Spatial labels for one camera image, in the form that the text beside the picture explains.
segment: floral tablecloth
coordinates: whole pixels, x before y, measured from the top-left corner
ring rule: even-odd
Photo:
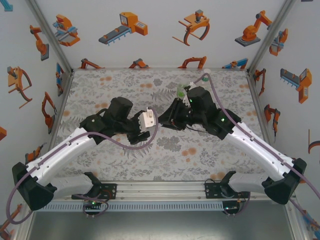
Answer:
[[[149,106],[161,115],[176,97],[178,84],[193,82],[202,74],[203,71],[188,69],[77,70],[55,144],[71,134],[87,116],[107,108],[115,97],[133,102],[129,116]],[[246,72],[212,71],[211,77],[224,107],[239,115],[249,128],[262,136]],[[113,138],[129,145],[125,135]],[[144,149],[127,150],[103,141],[82,153],[58,177],[91,171],[103,181],[195,181],[219,180],[231,170],[263,172],[240,149],[215,136],[160,127],[154,141]]]

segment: cable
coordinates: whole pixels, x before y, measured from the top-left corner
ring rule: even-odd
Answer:
[[[204,184],[206,184],[208,180],[211,180],[212,182],[216,183],[216,181],[213,180],[212,178],[208,178],[207,180],[204,181]]]
[[[292,198],[290,198],[289,201],[296,207],[296,209],[299,210],[300,213],[302,213],[303,216],[305,216],[305,217],[308,219],[308,221],[310,222],[310,224],[313,224],[313,225],[316,226],[318,229],[320,229],[320,225],[317,224],[316,220],[311,219],[311,218],[304,212],[304,210],[302,209],[302,207],[301,207],[298,203],[296,203]]]
[[[250,139],[253,138],[253,141],[258,144],[260,147],[262,147],[263,149],[265,149],[266,151],[268,151],[271,155],[273,155],[277,160],[279,160],[283,165],[285,165],[287,168],[289,168],[291,171],[293,171],[297,176],[299,176],[301,179],[303,179],[306,184],[308,184],[308,186],[312,189],[312,191],[316,194],[316,196],[320,199],[320,192],[315,188],[315,186],[304,176],[302,175],[300,172],[298,172],[296,169],[294,169],[292,166],[290,166],[288,163],[286,163],[285,161],[283,161],[283,159],[278,156],[276,153],[274,153],[273,151],[271,151],[268,147],[266,147],[262,142],[260,142],[259,140],[257,140],[256,138],[254,138],[249,132],[247,132],[246,130],[244,130],[235,120],[233,120],[233,118],[229,115],[229,113],[226,111],[226,109],[224,108],[224,106],[222,105],[218,94],[216,92],[214,83],[211,79],[211,76],[208,73],[204,73],[200,78],[198,78],[194,83],[198,83],[200,80],[202,80],[205,76],[208,77],[210,85],[211,85],[211,89],[213,91],[213,95],[218,103],[218,105],[220,106],[221,110],[223,111],[223,113],[227,116],[227,118],[241,131],[243,132],[245,135],[247,135]]]
[[[246,198],[244,196],[244,193],[241,191],[240,194],[241,194],[242,198],[244,199],[244,202],[246,202],[247,200],[246,200]]]
[[[75,140],[83,137],[83,136],[90,136],[90,135],[95,135],[95,136],[99,136],[99,137],[102,137],[106,140],[109,140],[111,142],[113,142],[114,144],[117,144],[118,146],[120,147],[123,147],[125,149],[129,149],[129,150],[140,150],[140,149],[143,149],[145,148],[146,146],[148,146],[156,137],[156,134],[158,132],[158,127],[159,127],[159,120],[158,120],[158,115],[157,115],[157,112],[156,110],[153,108],[153,107],[149,107],[149,109],[151,109],[153,111],[153,114],[154,114],[154,118],[155,118],[155,129],[154,129],[154,133],[153,135],[151,136],[151,138],[149,139],[149,141],[147,141],[145,144],[141,145],[141,146],[137,146],[137,147],[133,147],[133,146],[126,146],[126,145],[123,145],[119,142],[117,142],[116,140],[113,140],[111,137],[108,137],[107,135],[104,135],[102,133],[99,133],[99,132],[94,132],[94,131],[89,131],[89,132],[85,132],[85,133],[82,133],[78,136],[75,136],[73,137],[72,139],[69,139],[69,142],[70,143],[73,143]],[[56,150],[54,150],[53,152],[51,152],[48,156],[46,156],[42,161],[40,161],[38,163],[38,166],[40,167],[41,165],[43,165],[45,163],[45,161],[47,161],[49,158],[51,158],[52,156],[54,156],[56,153],[58,153],[59,151],[61,151],[63,148],[65,148],[66,146],[68,146],[66,143],[61,145],[60,147],[58,147]],[[8,200],[6,202],[6,209],[5,209],[5,214],[6,214],[6,217],[8,219],[8,221],[11,223],[11,224],[14,224],[14,225],[18,225],[18,224],[21,224],[23,223],[25,220],[27,220],[31,214],[33,213],[33,211],[30,211],[27,216],[25,216],[22,220],[20,221],[15,221],[12,219],[11,217],[11,214],[10,214],[10,205],[11,205],[11,201],[12,201],[12,198],[14,197],[14,194],[15,192],[17,191],[17,189],[19,188],[19,186],[23,183],[24,180],[26,180],[27,177],[29,177],[35,170],[37,170],[36,167],[32,168],[30,171],[28,171],[28,173],[26,173],[18,182],[17,184],[14,186],[14,188],[12,189],[11,193],[9,194],[9,197],[8,197]]]
[[[208,134],[207,131],[201,131],[201,130],[193,129],[192,127],[188,127],[188,126],[185,126],[185,127],[186,127],[187,129],[190,129],[190,130],[195,131],[195,132]]]

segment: purple cable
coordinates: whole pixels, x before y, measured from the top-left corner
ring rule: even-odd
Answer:
[[[317,222],[316,222],[314,219],[311,219],[311,218],[308,216],[308,214],[306,214],[306,213],[304,212],[304,210],[302,209],[302,207],[301,207],[299,204],[297,204],[293,199],[290,199],[289,201],[296,207],[296,209],[299,210],[299,212],[300,212],[303,216],[305,216],[305,217],[308,219],[308,221],[309,221],[310,223],[312,223],[312,224],[315,225],[318,229],[320,229],[320,225],[317,224]]]
[[[154,129],[154,132],[151,136],[151,138],[149,139],[149,141],[147,141],[145,144],[141,145],[141,146],[137,146],[137,147],[133,147],[133,146],[126,146],[126,145],[123,145],[115,140],[113,140],[111,137],[108,137],[107,135],[104,135],[104,134],[101,134],[99,132],[94,132],[94,131],[89,131],[89,132],[85,132],[85,133],[82,133],[78,136],[75,136],[73,137],[72,139],[69,140],[70,143],[74,142],[75,140],[83,137],[83,136],[88,136],[88,135],[96,135],[96,136],[99,136],[99,137],[102,137],[106,140],[109,140],[111,142],[113,142],[114,144],[117,144],[118,146],[120,147],[123,147],[125,149],[129,149],[129,150],[139,150],[139,149],[143,149],[145,148],[146,146],[148,146],[156,137],[156,134],[158,132],[158,128],[159,128],[159,120],[158,120],[158,115],[157,115],[157,112],[156,110],[153,108],[153,107],[149,107],[149,109],[151,109],[153,111],[153,114],[154,114],[154,118],[155,118],[155,129]],[[60,147],[58,147],[56,150],[54,150],[53,152],[51,152],[48,156],[46,156],[43,160],[41,160],[39,163],[38,163],[38,166],[40,167],[41,165],[43,165],[45,163],[45,161],[47,161],[49,158],[51,158],[53,155],[55,155],[57,152],[59,152],[60,150],[62,150],[63,148],[65,148],[66,146],[68,146],[66,143],[61,145]],[[12,198],[14,197],[14,194],[15,192],[18,190],[19,186],[22,184],[22,182],[27,178],[29,177],[37,168],[34,167],[32,168],[30,171],[28,171],[28,173],[26,173],[18,182],[17,184],[14,186],[14,188],[12,189],[12,191],[10,192],[9,194],[9,197],[8,197],[8,200],[6,202],[6,208],[5,208],[5,214],[6,214],[6,217],[8,219],[8,221],[13,224],[13,225],[18,225],[18,224],[21,224],[23,223],[25,220],[27,220],[31,214],[33,213],[33,211],[30,211],[27,216],[25,216],[22,220],[20,221],[15,221],[12,217],[11,217],[11,214],[10,214],[10,205],[11,205],[11,201],[12,201]]]
[[[203,74],[200,78],[198,78],[194,83],[199,82],[201,79],[203,79],[205,76],[208,77],[210,85],[211,85],[211,89],[213,91],[213,95],[217,101],[217,103],[219,104],[220,108],[222,109],[223,113],[227,116],[227,118],[238,128],[240,129],[241,132],[243,132],[245,135],[247,135],[250,139],[252,138],[252,135],[250,133],[248,133],[246,130],[244,130],[238,123],[236,123],[233,118],[229,115],[229,113],[226,111],[226,109],[224,108],[224,106],[222,105],[218,94],[216,92],[214,83],[210,77],[210,75],[208,73]],[[300,172],[298,172],[296,169],[294,169],[292,166],[290,166],[288,163],[284,162],[282,160],[281,157],[279,157],[277,154],[275,154],[273,151],[271,151],[268,147],[266,147],[263,143],[261,143],[260,141],[258,141],[256,138],[253,138],[253,141],[255,143],[257,143],[260,147],[262,147],[263,149],[267,150],[270,154],[272,154],[276,159],[278,159],[283,165],[285,165],[287,168],[289,168],[291,171],[293,171],[296,175],[298,175],[301,179],[303,179],[308,185],[309,187],[313,190],[313,192],[316,194],[316,196],[320,199],[320,192],[315,188],[315,186],[313,186],[313,184],[304,176],[302,175]],[[295,204],[293,203],[292,200],[290,200],[292,202],[292,204],[294,206],[298,206],[298,204],[295,202]],[[312,221],[312,224],[314,224],[315,226],[317,226],[317,223],[315,221]]]
[[[224,213],[229,217],[229,215],[233,215],[234,217],[235,216],[239,216],[241,213],[243,213],[246,208],[248,207],[248,204],[249,204],[249,201],[250,201],[250,196],[251,196],[251,192],[249,192],[248,194],[248,198],[246,200],[246,202],[244,203],[244,206],[240,209],[240,211],[238,211],[236,214],[230,214],[228,213],[225,209],[223,209]]]

